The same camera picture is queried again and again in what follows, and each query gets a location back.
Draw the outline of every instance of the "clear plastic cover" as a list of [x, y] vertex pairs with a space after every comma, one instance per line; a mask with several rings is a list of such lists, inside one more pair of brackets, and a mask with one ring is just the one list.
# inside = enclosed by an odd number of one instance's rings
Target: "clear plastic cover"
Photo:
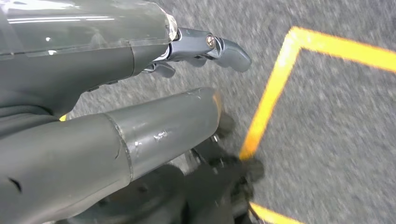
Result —
[[0, 59], [167, 44], [169, 20], [140, 0], [0, 0]]

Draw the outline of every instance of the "gray pavement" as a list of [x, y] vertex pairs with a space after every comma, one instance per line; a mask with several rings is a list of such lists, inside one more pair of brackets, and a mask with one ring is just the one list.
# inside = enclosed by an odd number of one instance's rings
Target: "gray pavement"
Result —
[[[291, 26], [396, 51], [392, 0], [157, 0], [182, 27], [210, 30], [253, 59], [243, 74], [177, 63], [85, 93], [70, 117], [213, 86], [236, 120], [224, 144], [238, 152]], [[261, 141], [266, 177], [255, 202], [305, 223], [396, 223], [396, 76], [302, 51]]]

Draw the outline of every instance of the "yellow painted line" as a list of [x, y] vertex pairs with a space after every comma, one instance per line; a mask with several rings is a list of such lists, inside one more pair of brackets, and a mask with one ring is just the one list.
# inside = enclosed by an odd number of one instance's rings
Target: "yellow painted line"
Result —
[[61, 118], [59, 120], [60, 121], [65, 121], [66, 120], [66, 115], [61, 116]]
[[250, 203], [250, 206], [258, 215], [258, 217], [265, 222], [272, 223], [272, 224], [303, 224], [299, 221], [294, 219], [288, 218], [286, 216], [280, 215], [276, 212], [263, 208], [255, 203]]
[[396, 72], [396, 52], [394, 51], [304, 28], [292, 27], [285, 37], [263, 96], [250, 124], [240, 150], [240, 159], [246, 160], [255, 154], [265, 133], [272, 111], [301, 49], [316, 51]]

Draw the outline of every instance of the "parking space marking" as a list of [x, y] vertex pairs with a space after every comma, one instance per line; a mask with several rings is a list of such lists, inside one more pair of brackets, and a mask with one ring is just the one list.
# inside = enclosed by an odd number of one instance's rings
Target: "parking space marking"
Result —
[[255, 211], [257, 216], [268, 222], [268, 223], [273, 223], [273, 224], [303, 224], [299, 221], [296, 221], [294, 219], [288, 218], [286, 216], [280, 215], [276, 212], [273, 212], [271, 210], [268, 210], [266, 208], [263, 208], [259, 206], [258, 204], [255, 203], [250, 203], [250, 206], [252, 209]]
[[249, 159], [256, 153], [272, 111], [301, 49], [396, 72], [396, 52], [394, 51], [313, 30], [292, 27], [284, 39], [263, 96], [253, 116], [240, 150], [240, 159]]

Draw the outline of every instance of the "brake lever pivot bolt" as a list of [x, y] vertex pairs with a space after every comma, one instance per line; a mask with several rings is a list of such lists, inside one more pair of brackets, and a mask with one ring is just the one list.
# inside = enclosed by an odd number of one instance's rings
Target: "brake lever pivot bolt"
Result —
[[214, 39], [214, 37], [213, 37], [212, 35], [208, 35], [208, 36], [206, 37], [206, 44], [207, 44], [211, 49], [213, 49], [213, 48], [215, 47], [216, 41], [215, 41], [215, 39]]

